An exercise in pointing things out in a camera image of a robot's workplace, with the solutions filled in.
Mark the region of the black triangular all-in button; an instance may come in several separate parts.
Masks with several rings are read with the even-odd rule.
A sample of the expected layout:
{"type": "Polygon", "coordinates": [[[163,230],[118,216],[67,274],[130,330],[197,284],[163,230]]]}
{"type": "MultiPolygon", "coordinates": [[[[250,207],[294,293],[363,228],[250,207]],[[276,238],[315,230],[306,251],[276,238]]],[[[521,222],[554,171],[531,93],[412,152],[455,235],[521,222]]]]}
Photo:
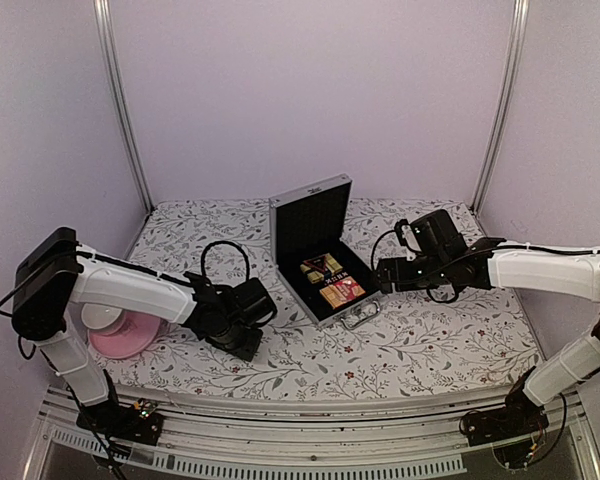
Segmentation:
{"type": "Polygon", "coordinates": [[[310,271],[317,271],[319,273],[325,273],[328,270],[326,256],[321,255],[312,259],[304,260],[303,264],[310,271]]]}

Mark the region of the aluminium poker case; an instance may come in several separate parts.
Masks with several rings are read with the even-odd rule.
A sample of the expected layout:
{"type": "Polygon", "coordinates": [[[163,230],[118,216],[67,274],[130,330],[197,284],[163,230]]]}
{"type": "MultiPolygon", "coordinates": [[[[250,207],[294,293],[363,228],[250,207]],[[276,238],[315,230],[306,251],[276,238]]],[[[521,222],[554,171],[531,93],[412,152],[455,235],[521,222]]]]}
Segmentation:
{"type": "Polygon", "coordinates": [[[372,270],[343,241],[351,187],[339,174],[269,199],[276,274],[318,328],[354,330],[381,311],[372,270]]]}

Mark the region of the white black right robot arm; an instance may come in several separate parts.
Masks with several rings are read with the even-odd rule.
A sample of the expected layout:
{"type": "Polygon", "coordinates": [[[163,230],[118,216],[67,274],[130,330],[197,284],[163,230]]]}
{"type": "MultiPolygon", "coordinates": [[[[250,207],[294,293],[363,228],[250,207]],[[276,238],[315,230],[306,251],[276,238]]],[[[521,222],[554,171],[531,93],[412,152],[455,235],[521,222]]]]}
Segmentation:
{"type": "Polygon", "coordinates": [[[536,410],[600,372],[600,246],[565,247],[481,237],[468,243],[450,214],[436,210],[396,223],[394,235],[411,257],[373,261],[385,293],[448,286],[514,291],[546,356],[507,395],[497,427],[517,436],[536,410]]]}

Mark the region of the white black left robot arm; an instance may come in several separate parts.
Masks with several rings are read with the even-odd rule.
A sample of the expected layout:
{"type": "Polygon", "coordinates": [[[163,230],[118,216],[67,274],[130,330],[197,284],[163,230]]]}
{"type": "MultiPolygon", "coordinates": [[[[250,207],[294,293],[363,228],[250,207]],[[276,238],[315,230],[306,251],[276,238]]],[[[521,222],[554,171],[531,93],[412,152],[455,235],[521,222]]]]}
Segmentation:
{"type": "Polygon", "coordinates": [[[277,314],[253,276],[229,286],[201,273],[162,273],[104,255],[80,243],[71,228],[56,229],[18,265],[13,289],[0,299],[0,315],[42,352],[108,434],[121,433],[129,415],[76,336],[68,313],[72,304],[81,306],[82,323],[91,331],[109,333],[129,314],[155,317],[244,361],[254,358],[263,327],[277,314]]]}

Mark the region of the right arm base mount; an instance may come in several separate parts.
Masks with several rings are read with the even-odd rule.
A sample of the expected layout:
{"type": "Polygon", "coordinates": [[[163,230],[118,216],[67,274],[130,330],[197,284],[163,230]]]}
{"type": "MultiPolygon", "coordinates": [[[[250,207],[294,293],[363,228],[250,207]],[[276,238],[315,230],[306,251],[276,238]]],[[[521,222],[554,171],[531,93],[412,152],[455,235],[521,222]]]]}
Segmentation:
{"type": "Polygon", "coordinates": [[[472,410],[461,417],[459,431],[470,446],[483,445],[540,432],[549,426],[543,406],[523,392],[524,380],[514,384],[502,407],[472,410]]]}

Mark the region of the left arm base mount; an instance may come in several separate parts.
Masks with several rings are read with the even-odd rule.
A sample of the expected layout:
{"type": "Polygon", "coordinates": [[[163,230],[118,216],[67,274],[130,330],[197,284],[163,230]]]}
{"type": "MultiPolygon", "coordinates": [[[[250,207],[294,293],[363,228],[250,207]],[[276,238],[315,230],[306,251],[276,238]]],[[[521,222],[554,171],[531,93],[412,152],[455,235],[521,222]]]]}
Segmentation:
{"type": "Polygon", "coordinates": [[[164,416],[157,411],[158,404],[140,398],[125,406],[119,403],[116,392],[104,402],[85,406],[78,403],[78,427],[106,438],[126,440],[156,446],[162,433],[164,416]]]}

